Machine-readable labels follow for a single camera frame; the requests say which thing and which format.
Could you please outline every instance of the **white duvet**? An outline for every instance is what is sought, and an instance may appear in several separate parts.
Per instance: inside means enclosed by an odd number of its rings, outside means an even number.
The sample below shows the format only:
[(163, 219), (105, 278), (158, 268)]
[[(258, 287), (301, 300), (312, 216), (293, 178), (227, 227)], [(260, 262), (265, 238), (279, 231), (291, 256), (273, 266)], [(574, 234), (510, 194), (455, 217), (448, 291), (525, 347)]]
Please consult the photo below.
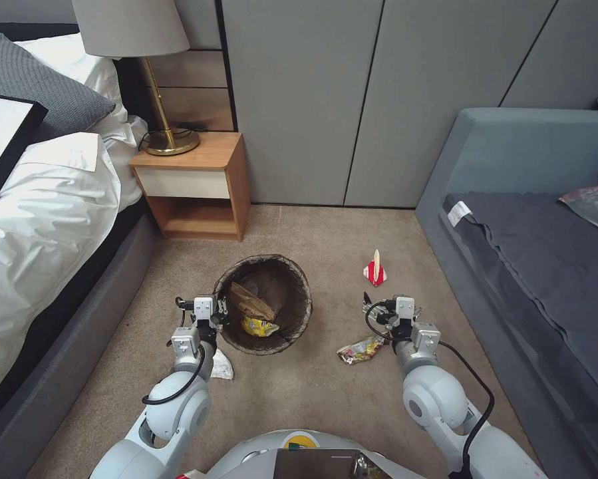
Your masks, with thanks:
[(0, 193), (0, 382), (32, 320), (110, 232), (121, 182), (101, 137), (30, 145)]

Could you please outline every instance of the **beige carpet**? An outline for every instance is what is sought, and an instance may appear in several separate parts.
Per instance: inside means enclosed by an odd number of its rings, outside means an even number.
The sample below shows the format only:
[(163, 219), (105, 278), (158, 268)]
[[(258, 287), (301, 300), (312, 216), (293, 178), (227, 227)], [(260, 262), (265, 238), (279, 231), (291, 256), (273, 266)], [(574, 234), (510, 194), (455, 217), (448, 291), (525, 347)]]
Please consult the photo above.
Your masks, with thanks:
[[(378, 289), (362, 276), (379, 248), (388, 281)], [(391, 348), (371, 361), (344, 364), (336, 350), (369, 336), (361, 302), (406, 293), (423, 306), (425, 321), (463, 353), (496, 396), (491, 422), (534, 457), (523, 430), (463, 316), (414, 212), (255, 206), (242, 243), (158, 242), (146, 278), (30, 478), (85, 478), (142, 410), (141, 397), (168, 374), (165, 344), (179, 314), (174, 298), (212, 291), (239, 259), (281, 253), (305, 271), (314, 314), (303, 336), (278, 355), (256, 357), (219, 340), (235, 379), (212, 379), (212, 410), (186, 453), (181, 471), (207, 471), (235, 443), (281, 428), (310, 428), (348, 437), (429, 478), (446, 477), (444, 459), (402, 405), (402, 381)], [(451, 353), (440, 364), (484, 410), (486, 395)]]

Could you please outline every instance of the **mesh trash can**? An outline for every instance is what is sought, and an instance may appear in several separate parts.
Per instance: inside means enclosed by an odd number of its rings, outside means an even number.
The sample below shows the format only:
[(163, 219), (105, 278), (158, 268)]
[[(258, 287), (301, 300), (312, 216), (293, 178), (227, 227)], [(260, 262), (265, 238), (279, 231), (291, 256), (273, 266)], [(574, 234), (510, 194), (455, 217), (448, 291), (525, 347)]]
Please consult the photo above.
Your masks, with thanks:
[[(278, 309), (274, 323), (279, 330), (268, 337), (246, 333), (241, 326), (243, 313), (230, 302), (232, 282), (244, 279), (255, 283), (263, 292), (261, 298), (272, 309)], [(305, 274), (299, 265), (282, 255), (250, 256), (239, 261), (219, 278), (214, 295), (227, 299), (230, 323), (222, 331), (223, 338), (248, 354), (280, 353), (301, 336), (312, 315), (312, 295)]]

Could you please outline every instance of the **bed frame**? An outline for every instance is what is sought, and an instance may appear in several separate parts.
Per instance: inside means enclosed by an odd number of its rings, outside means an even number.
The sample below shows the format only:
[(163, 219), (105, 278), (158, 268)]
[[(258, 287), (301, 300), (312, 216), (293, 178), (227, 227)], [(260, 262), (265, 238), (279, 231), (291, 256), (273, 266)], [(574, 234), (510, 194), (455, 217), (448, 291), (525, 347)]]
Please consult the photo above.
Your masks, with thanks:
[[(12, 41), (78, 31), (69, 24), (0, 24)], [(149, 124), (154, 115), (134, 59), (116, 62), (124, 105)], [(139, 288), (156, 228), (144, 214), (41, 362), (0, 410), (0, 478), (23, 478), (79, 396)]]
[(416, 217), (531, 445), (552, 478), (597, 478), (527, 345), (510, 328), (442, 209), (448, 193), (562, 193), (598, 181), (598, 112), (473, 108), (457, 117)]

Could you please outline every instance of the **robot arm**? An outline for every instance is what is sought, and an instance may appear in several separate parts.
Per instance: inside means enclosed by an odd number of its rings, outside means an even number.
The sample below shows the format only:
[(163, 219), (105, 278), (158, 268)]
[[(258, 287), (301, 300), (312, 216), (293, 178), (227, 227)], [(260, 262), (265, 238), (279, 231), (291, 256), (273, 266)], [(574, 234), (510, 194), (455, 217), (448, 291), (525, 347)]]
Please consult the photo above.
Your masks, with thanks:
[[(413, 298), (397, 296), (383, 303), (384, 322), (403, 376), (403, 405), (445, 456), (450, 477), (546, 478), (511, 437), (486, 420), (494, 406), (492, 392), (462, 356), (440, 340), (433, 324), (416, 321), (420, 312)], [(458, 380), (437, 365), (438, 345), (457, 354), (488, 392), (485, 417), (467, 399)], [(464, 433), (458, 434), (461, 426)]]
[[(417, 321), (420, 312), (413, 298), (401, 295), (370, 305), (366, 297), (366, 303), (368, 326), (392, 340), (404, 379), (405, 409), (446, 457), (452, 479), (546, 478), (512, 438), (486, 420), (493, 407), (491, 391), (458, 352), (440, 340), (434, 325)], [(207, 381), (212, 372), (217, 326), (227, 317), (225, 305), (219, 305), (217, 310), (213, 297), (177, 304), (184, 313), (194, 310), (194, 314), (191, 327), (183, 327), (182, 322), (172, 335), (173, 372), (144, 397), (145, 409), (126, 437), (102, 458), (92, 479), (172, 479), (192, 437), (205, 423), (210, 409)], [(385, 325), (389, 335), (376, 331), (370, 318)], [(488, 391), (491, 401), (485, 414), (481, 415), (467, 399), (458, 380), (438, 366), (439, 345), (455, 352)], [(456, 430), (461, 426), (463, 433), (458, 434)], [(167, 444), (156, 448), (156, 437), (168, 441)], [(250, 456), (243, 460), (240, 456), (240, 464), (251, 466), (252, 462), (245, 462)], [(389, 462), (378, 455), (376, 460)]]
[[(216, 327), (224, 318), (213, 297), (183, 302), (194, 308), (193, 325), (172, 335), (173, 372), (144, 397), (146, 407), (124, 439), (101, 459), (91, 479), (172, 479), (192, 437), (203, 427), (210, 410), (208, 381), (216, 351)], [(167, 440), (161, 448), (158, 437)]]

